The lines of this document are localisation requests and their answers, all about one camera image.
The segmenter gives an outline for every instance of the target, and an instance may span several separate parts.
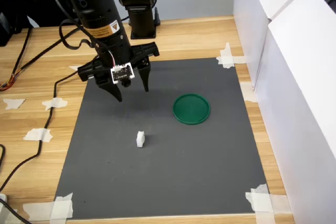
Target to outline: green lid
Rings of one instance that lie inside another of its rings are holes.
[[[174,116],[189,125],[203,123],[210,110],[207,100],[198,94],[184,94],[176,99],[173,106]]]

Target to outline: wooden tabletop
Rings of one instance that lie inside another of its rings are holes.
[[[73,27],[64,27],[64,33]],[[125,25],[128,36],[130,27]],[[14,35],[6,47],[0,48],[0,80],[5,81],[12,73],[21,51],[27,31]],[[67,41],[77,45],[85,37],[77,32]],[[58,28],[34,28],[29,39],[21,66],[59,39]],[[230,43],[233,56],[242,56],[236,25],[232,16],[167,20],[157,29],[154,40],[131,40],[132,45],[155,41],[159,50],[156,60],[214,58]],[[13,87],[0,93],[0,143],[6,146],[6,156],[0,173],[3,183],[12,169],[21,161],[37,152],[37,141],[24,141],[32,128],[42,128],[48,118],[43,101],[53,97],[55,81],[71,74],[69,66],[82,65],[95,56],[95,50],[83,45],[79,50],[69,50],[63,44],[46,53],[17,79]],[[250,81],[247,66],[236,65],[239,81]],[[72,132],[82,102],[86,83],[74,76],[58,87],[58,96],[68,105],[54,111],[49,126],[52,140],[43,143],[41,155],[22,166],[9,181],[2,193],[9,197],[9,204],[28,218],[23,204],[53,201]],[[3,99],[26,99],[19,109],[5,110]],[[272,148],[257,103],[245,102],[257,143],[262,166],[271,194],[285,195]],[[68,220],[69,223],[83,221]],[[256,223],[254,214],[188,216],[159,218],[130,218],[88,220],[85,223]],[[276,215],[276,223],[294,223],[292,215]]]

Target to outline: small white cube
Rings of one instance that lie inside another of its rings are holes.
[[[142,148],[143,143],[145,142],[145,132],[138,131],[138,135],[136,136],[137,139],[137,147]]]

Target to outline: masking tape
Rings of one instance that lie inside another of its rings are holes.
[[[68,105],[68,101],[63,100],[62,98],[55,97],[50,101],[44,101],[42,104],[46,107],[46,110],[49,110],[51,107],[62,108]]]
[[[21,221],[16,218],[16,216],[14,214],[12,214],[11,212],[9,212],[8,209],[6,209],[8,211],[8,217],[6,219],[6,221],[4,222],[5,224],[20,224]]]
[[[5,110],[18,109],[26,99],[4,99],[4,102],[7,103]]]
[[[240,89],[244,97],[244,101],[257,102],[256,95],[254,94],[253,86],[251,82],[242,81],[240,83]]]
[[[80,66],[69,66],[69,68],[71,68],[71,69],[73,69],[75,71],[77,71],[79,67],[81,67],[81,65]]]
[[[52,224],[65,224],[72,218],[72,193],[66,197],[56,197],[53,202],[24,204],[29,221],[50,221]]]
[[[292,213],[287,196],[269,194],[266,184],[251,188],[251,192],[246,192],[245,197],[256,213],[258,224],[275,224],[274,214]]]
[[[42,140],[43,142],[49,143],[52,137],[53,136],[50,134],[50,130],[45,128],[39,128],[28,131],[27,135],[25,135],[23,140],[30,140],[30,141]]]
[[[223,68],[234,67],[235,64],[245,64],[245,56],[232,56],[230,44],[226,43],[226,46],[221,50],[220,56],[216,58],[219,65],[223,65]]]

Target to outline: warning label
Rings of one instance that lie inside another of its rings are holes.
[[[103,27],[99,27],[99,28],[86,28],[86,30],[91,33],[92,36],[94,36],[94,38],[105,38],[105,37],[109,37],[112,34],[116,33],[117,31],[119,31],[120,27],[118,24],[118,21],[115,20],[113,21],[110,25],[107,26],[103,26]]]
[[[113,33],[116,33],[117,31],[119,31],[120,27],[119,27],[119,24],[118,24],[118,21],[113,21],[111,24],[111,29],[112,29],[112,32]]]

